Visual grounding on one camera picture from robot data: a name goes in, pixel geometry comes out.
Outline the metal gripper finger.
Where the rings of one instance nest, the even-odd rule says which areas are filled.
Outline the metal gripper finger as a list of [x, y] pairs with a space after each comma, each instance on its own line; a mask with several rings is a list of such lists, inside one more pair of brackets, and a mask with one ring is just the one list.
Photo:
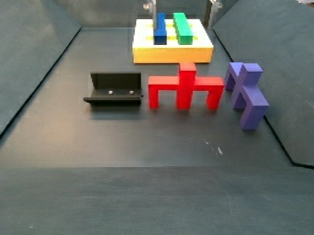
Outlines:
[[222, 7], [223, 4], [219, 0], [207, 0], [206, 14], [204, 14], [206, 28], [213, 27], [217, 12]]
[[158, 16], [158, 0], [146, 0], [143, 4], [143, 9], [147, 10], [152, 16], [152, 19], [156, 19]]

